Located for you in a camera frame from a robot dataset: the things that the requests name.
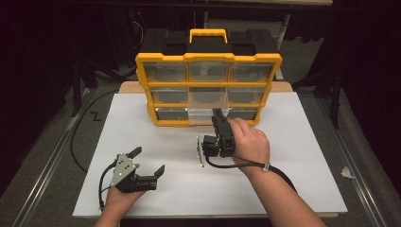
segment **white table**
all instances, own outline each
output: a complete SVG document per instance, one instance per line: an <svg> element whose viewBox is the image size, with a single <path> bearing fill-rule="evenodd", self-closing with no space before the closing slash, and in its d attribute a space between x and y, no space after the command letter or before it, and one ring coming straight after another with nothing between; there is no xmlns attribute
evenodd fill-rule
<svg viewBox="0 0 401 227"><path fill-rule="evenodd" d="M215 218L265 216L247 178L238 169L200 167L196 136L215 135L212 126L155 127L148 117L144 94L114 95L103 132L80 191L73 216L93 218L98 210L97 187L103 170L118 153L136 147L141 176L161 165L165 174L156 191L146 193L128 218ZM271 163L292 180L299 195L319 215L347 212L296 93L270 93L256 128L270 139ZM215 158L230 164L230 158ZM104 186L112 178L106 175Z"/></svg>

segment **black cable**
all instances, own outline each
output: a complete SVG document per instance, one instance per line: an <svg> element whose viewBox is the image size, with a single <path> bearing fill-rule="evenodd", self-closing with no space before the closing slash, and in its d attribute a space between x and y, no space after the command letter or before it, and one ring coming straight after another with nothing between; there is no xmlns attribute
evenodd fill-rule
<svg viewBox="0 0 401 227"><path fill-rule="evenodd" d="M77 164L77 166L78 166L80 169L82 169L82 171L84 171L85 173L87 173L88 170L87 170L86 168L84 168L84 167L79 163L79 161L78 161L78 159L77 159L77 157L76 157L76 155L75 155L75 153L74 153L73 144L74 144L75 134L77 133L78 126L80 125L80 122L82 121L83 116L89 111L89 109L95 104L95 102L97 102L99 99L103 98L104 96L109 95L109 94L112 94L112 93L115 93L115 92L118 92L118 89L112 90L112 91L110 91L110 92L108 92L108 93L106 93L106 94L103 94L102 96L99 96L97 99L95 99L95 100L85 109L85 111L83 112L82 116L81 116L80 119L78 120L77 125L74 127L73 134L72 134L71 140L70 140L70 151L71 151L71 155L73 156L73 159L74 159L75 163Z"/></svg>
<svg viewBox="0 0 401 227"><path fill-rule="evenodd" d="M209 156L204 156L204 157L205 157L206 162L210 166L213 166L213 167L216 167L216 168L235 168L235 167L247 167L247 166L264 167L265 166L264 164L258 164L258 163L234 164L234 165L222 166L222 165L217 165L217 164L214 164L214 163L210 162Z"/></svg>
<svg viewBox="0 0 401 227"><path fill-rule="evenodd" d="M256 166L256 167L266 168L267 170L270 170L271 172L273 172L273 173L279 175L280 177L282 177L282 178L284 179L284 181L286 181L286 182L288 183L288 185L291 186L292 189L293 189L295 192L297 192L297 190L295 189L294 184L293 184L292 181L289 179L289 177L288 177L283 171L281 171L279 168L276 168L276 167L274 167L274 166L266 165L266 164L261 164L261 163L257 163L257 162L250 161L250 160L247 160L247 159L244 159L244 158L240 158L240 157L235 156L235 155L233 155L233 157L236 157L237 159L246 161L246 162L248 162L248 163L247 163L247 164L235 164L235 165L226 165L226 166L222 166L222 165L217 165L217 164L214 164L214 163L210 162L210 159L209 159L209 156L208 156L208 155L205 155L204 157L205 157L206 162L207 162L210 166L216 167L216 168L235 168L235 167L248 167L248 166Z"/></svg>
<svg viewBox="0 0 401 227"><path fill-rule="evenodd" d="M115 164L116 164L116 161L114 161L112 164L110 164L109 166L107 166L107 168L103 171L103 173L102 173L101 176L100 176L99 189L98 189L98 196L99 196L99 208L100 208L101 211L103 211L103 208L104 208L104 201L103 201L103 199L101 199L101 193L102 193L104 190L106 190L107 188L109 188L109 187L107 187L107 188L105 188L104 190L101 189L101 188L103 187L103 179L104 179L104 176L106 176L106 173L107 173L110 169L112 169L113 167L115 167Z"/></svg>

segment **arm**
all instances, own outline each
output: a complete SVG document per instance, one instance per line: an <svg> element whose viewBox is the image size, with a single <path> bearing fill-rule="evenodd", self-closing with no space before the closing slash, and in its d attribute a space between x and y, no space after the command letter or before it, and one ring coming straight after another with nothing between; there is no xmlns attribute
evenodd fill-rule
<svg viewBox="0 0 401 227"><path fill-rule="evenodd" d="M265 133L242 119L229 120L235 138L235 156L262 164L270 163L270 143ZM236 164L245 161L233 157ZM277 174L261 167L242 167L271 223L280 226L325 226L301 197Z"/></svg>
<svg viewBox="0 0 401 227"><path fill-rule="evenodd" d="M122 193L117 188L109 188L106 204L95 227L118 227L120 220L130 211L132 205L145 194L145 191Z"/></svg>

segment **human hand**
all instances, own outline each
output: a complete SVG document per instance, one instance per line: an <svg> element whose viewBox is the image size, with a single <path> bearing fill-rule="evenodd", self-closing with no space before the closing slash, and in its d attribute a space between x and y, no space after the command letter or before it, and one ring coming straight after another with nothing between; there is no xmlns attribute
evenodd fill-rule
<svg viewBox="0 0 401 227"><path fill-rule="evenodd" d="M112 186L107 193L106 204L95 227L118 226L120 220L130 211L132 205L146 193L146 191L122 193Z"/></svg>
<svg viewBox="0 0 401 227"><path fill-rule="evenodd" d="M261 164L270 164L270 143L264 132L251 128L246 121L240 118L228 119L235 139L235 152L233 161L236 164L244 164L246 159ZM255 173L263 172L261 167L241 167L241 171L251 178Z"/></svg>

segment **yellow tool organizer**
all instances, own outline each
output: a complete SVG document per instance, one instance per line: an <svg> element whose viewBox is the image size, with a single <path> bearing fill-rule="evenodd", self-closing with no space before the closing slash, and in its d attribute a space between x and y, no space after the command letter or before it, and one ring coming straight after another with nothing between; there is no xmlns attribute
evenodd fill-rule
<svg viewBox="0 0 401 227"><path fill-rule="evenodd" d="M282 58L267 30L148 29L136 74L156 126L212 125L213 108L253 126Z"/></svg>

